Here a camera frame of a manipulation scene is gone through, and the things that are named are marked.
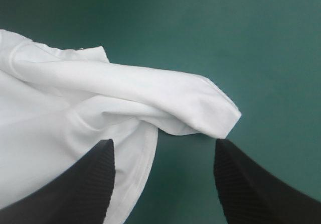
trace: fabric fold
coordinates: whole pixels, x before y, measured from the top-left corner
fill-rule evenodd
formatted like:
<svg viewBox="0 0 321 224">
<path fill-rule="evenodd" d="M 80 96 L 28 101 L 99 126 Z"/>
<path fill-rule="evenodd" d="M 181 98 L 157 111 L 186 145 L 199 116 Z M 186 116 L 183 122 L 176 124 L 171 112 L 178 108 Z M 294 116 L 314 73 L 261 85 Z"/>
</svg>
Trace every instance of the fabric fold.
<svg viewBox="0 0 321 224">
<path fill-rule="evenodd" d="M 158 128 L 225 138 L 241 116 L 203 76 L 114 64 L 103 47 L 60 50 L 5 30 L 0 83 L 0 173 L 8 177 L 0 180 L 0 208 L 48 183 L 100 139 L 113 139 L 109 224 L 123 223 L 139 198 Z M 37 152 L 31 163 L 24 150 Z"/>
</svg>

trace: teal backdrop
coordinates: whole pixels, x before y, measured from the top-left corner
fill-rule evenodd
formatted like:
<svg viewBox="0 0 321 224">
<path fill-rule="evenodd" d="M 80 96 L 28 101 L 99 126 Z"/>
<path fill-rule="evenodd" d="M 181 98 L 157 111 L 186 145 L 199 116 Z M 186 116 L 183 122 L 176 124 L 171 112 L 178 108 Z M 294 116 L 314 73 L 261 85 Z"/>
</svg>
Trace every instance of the teal backdrop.
<svg viewBox="0 0 321 224">
<path fill-rule="evenodd" d="M 243 114 L 228 138 L 321 200 L 320 10 L 321 0 L 0 0 L 0 28 L 62 49 L 102 45 L 114 63 L 210 78 Z M 126 224 L 226 223 L 214 143 L 160 131 Z"/>
</svg>

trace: folded garment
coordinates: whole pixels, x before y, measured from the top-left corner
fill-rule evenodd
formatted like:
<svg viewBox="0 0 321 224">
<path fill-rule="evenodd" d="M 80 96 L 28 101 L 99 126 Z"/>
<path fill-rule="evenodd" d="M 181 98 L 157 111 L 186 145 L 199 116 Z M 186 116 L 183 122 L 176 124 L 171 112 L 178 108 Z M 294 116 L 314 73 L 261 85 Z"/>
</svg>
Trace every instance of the folded garment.
<svg viewBox="0 0 321 224">
<path fill-rule="evenodd" d="M 103 47 L 60 50 L 0 30 L 0 208 L 113 139 L 105 223 L 123 223 L 149 175 L 158 128 L 225 138 L 240 116 L 205 77 L 113 64 Z"/>
</svg>

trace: ribbed texture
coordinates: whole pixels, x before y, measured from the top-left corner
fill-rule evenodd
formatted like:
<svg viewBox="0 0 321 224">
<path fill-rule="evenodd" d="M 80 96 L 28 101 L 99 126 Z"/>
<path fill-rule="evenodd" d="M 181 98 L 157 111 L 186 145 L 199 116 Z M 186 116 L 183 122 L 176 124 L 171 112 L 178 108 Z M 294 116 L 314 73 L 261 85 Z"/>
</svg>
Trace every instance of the ribbed texture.
<svg viewBox="0 0 321 224">
<path fill-rule="evenodd" d="M 229 224 L 281 224 L 247 181 L 237 163 L 220 144 L 216 144 L 215 184 Z"/>
<path fill-rule="evenodd" d="M 112 140 L 102 140 L 56 179 L 0 210 L 0 224 L 102 224 L 115 182 Z"/>
<path fill-rule="evenodd" d="M 76 187 L 75 193 L 50 224 L 101 224 L 115 181 L 113 144 L 107 144 Z"/>
</svg>

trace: white cloth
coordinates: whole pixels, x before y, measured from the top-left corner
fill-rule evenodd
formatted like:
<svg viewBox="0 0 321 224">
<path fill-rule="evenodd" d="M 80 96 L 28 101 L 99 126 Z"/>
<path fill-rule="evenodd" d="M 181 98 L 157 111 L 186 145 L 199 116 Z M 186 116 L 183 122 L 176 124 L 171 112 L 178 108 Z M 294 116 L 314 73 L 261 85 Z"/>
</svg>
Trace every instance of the white cloth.
<svg viewBox="0 0 321 224">
<path fill-rule="evenodd" d="M 225 138 L 240 116 L 205 77 L 113 64 L 103 47 L 60 50 L 0 30 L 0 208 L 113 139 L 105 223 L 123 223 L 149 175 L 157 128 Z"/>
</svg>

